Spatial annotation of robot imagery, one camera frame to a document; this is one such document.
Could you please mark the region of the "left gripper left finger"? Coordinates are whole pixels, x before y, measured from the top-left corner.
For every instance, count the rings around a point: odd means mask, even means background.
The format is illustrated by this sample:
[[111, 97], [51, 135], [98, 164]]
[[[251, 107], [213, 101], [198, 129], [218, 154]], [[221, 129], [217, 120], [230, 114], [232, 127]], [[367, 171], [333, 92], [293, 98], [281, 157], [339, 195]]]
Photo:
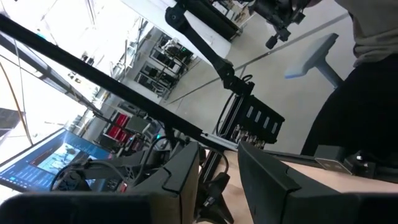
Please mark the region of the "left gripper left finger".
[[[1, 223], [193, 223], [198, 189], [199, 145], [177, 151], [148, 178], [135, 154], [74, 164], [48, 192], [27, 192], [1, 205]], [[97, 192], [88, 179], [127, 177], [124, 192]]]

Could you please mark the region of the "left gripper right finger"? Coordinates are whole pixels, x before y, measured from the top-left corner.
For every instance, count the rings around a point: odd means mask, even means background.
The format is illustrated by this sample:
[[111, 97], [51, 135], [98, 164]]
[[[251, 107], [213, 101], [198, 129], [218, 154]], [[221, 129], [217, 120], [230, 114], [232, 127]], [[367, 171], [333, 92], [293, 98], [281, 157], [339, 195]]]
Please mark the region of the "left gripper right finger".
[[238, 164], [254, 223], [397, 224], [396, 193], [340, 193], [246, 142]]

